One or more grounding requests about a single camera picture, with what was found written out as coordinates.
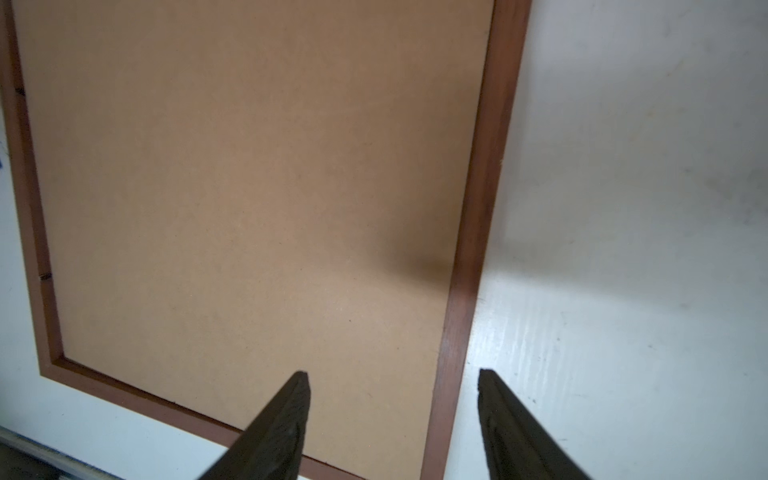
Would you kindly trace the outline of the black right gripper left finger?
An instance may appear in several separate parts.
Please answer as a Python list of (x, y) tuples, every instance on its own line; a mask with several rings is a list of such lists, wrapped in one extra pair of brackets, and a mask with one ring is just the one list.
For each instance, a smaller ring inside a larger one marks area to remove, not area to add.
[(308, 374), (295, 372), (201, 480), (296, 480), (311, 402)]

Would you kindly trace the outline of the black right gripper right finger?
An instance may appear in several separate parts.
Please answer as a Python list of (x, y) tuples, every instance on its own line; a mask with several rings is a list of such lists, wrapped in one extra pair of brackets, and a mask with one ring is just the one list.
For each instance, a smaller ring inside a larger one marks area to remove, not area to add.
[(491, 480), (589, 479), (494, 370), (479, 371), (477, 388)]

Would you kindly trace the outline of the brown cardboard backing board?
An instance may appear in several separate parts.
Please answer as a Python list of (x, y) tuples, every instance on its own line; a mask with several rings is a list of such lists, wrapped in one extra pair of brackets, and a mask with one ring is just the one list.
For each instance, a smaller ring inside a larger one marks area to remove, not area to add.
[(496, 1), (5, 1), (41, 373), (316, 476), (439, 479)]

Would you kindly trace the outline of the brown wooden picture frame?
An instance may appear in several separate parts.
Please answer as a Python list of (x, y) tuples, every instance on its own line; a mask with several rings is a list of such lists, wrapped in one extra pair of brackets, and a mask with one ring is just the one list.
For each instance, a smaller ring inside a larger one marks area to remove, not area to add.
[[(420, 472), (423, 479), (440, 479), (446, 471), (530, 13), (528, 1), (497, 1), (493, 7)], [(217, 444), (236, 443), (242, 434), (239, 429), (66, 358), (9, 1), (1, 4), (1, 98), (41, 376)]]

